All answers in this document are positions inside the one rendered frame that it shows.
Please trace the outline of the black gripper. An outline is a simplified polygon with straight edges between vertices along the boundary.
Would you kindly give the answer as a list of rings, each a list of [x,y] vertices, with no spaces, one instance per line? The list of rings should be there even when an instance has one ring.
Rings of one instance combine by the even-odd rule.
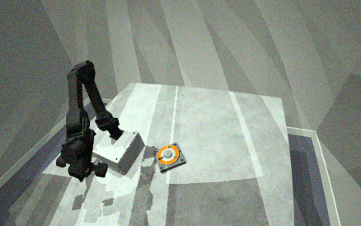
[[[89,173],[89,176],[91,175],[91,171],[95,171],[96,177],[105,178],[105,175],[106,175],[107,170],[108,170],[108,165],[105,164],[105,163],[102,163],[102,162],[98,162],[97,165],[93,165],[93,162],[91,162],[92,151],[90,153],[85,153],[84,156],[82,156],[82,159],[84,159],[84,158],[89,159],[89,163],[90,163],[89,168],[91,169],[90,173]],[[56,166],[62,167],[62,168],[66,167],[66,162],[63,161],[61,155],[56,160]]]

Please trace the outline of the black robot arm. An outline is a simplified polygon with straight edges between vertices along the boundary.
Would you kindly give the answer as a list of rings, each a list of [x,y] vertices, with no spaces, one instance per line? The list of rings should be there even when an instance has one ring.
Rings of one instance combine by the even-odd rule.
[[[93,150],[96,132],[90,128],[90,121],[83,106],[82,83],[96,112],[96,125],[102,131],[108,131],[110,138],[118,140],[124,133],[119,129],[118,118],[105,109],[95,83],[95,69],[89,60],[76,64],[67,74],[69,110],[66,115],[66,143],[62,144],[61,157],[69,164],[68,174],[82,179],[90,173],[88,158],[82,159],[85,153]],[[80,132],[80,133],[79,133]]]

